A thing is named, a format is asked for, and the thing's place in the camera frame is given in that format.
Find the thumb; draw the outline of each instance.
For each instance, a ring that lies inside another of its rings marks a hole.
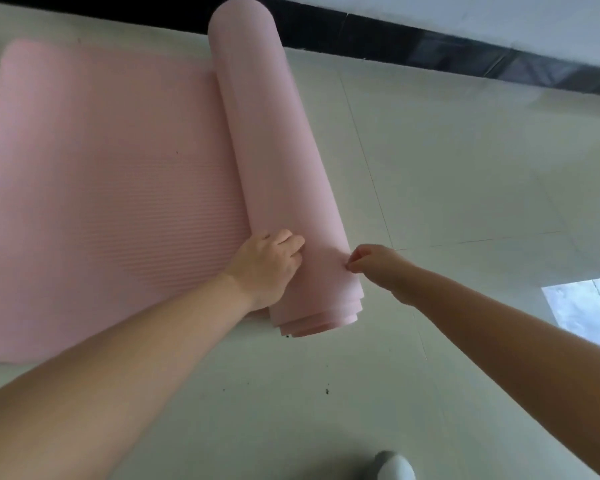
[[[357,259],[355,261],[352,261],[350,263],[347,263],[347,269],[352,272],[352,273],[364,273],[365,269],[367,268],[367,257],[362,257],[360,259]]]

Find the person's right arm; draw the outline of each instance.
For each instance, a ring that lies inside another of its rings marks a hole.
[[[357,247],[347,268],[426,315],[600,475],[600,347],[420,268],[384,246]]]

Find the person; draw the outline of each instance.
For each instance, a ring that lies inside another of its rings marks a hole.
[[[195,365],[243,316],[277,302],[301,265],[288,230],[248,239],[199,288],[144,310],[0,389],[0,480],[106,478]],[[415,306],[552,435],[600,474],[600,347],[384,246],[346,267]],[[368,479],[411,480],[380,453]]]

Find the rolled yoga mat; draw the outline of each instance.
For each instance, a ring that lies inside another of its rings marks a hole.
[[[0,362],[53,356],[221,271],[251,231],[306,238],[269,310],[356,320],[360,281],[271,14],[231,0],[212,60],[17,40],[0,62]]]

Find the forearm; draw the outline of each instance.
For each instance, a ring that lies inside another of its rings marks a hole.
[[[0,389],[0,480],[103,478],[252,303],[222,276]]]
[[[411,304],[600,474],[600,347],[415,266],[402,286]]]

